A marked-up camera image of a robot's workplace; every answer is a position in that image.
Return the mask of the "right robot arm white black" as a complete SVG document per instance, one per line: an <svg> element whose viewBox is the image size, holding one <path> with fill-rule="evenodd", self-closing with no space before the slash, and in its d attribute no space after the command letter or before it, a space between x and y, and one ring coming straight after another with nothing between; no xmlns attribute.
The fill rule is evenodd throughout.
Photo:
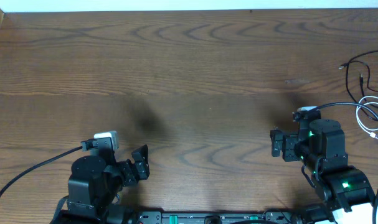
<svg viewBox="0 0 378 224"><path fill-rule="evenodd" d="M355 211L356 205L372 206L376 195L365 173L348 164L345 135L338 121L302 119L297 133L270 131L272 156L286 162L301 161L302 168L322 205L309 206L292 214L292 223L338 223L334 212Z"/></svg>

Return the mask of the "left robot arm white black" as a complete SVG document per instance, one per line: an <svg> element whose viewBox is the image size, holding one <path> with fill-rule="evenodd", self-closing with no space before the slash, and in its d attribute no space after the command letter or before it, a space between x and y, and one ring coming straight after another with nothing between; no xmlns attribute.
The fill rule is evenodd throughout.
<svg viewBox="0 0 378 224"><path fill-rule="evenodd" d="M113 201L124 187L148 179L148 146L134 150L129 159L118 162L109 145L95 146L89 156L71 167L69 195L59 201L52 223L138 223L138 213Z"/></svg>

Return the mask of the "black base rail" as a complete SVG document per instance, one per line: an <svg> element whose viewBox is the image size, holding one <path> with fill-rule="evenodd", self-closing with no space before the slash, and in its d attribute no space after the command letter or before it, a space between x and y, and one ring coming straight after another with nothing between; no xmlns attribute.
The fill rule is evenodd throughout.
<svg viewBox="0 0 378 224"><path fill-rule="evenodd" d="M233 223L278 223L278 224L320 224L336 223L331 212L321 205L309 208L280 209L268 208L264 211L214 211L182 212L161 209L137 212L139 224L233 224Z"/></svg>

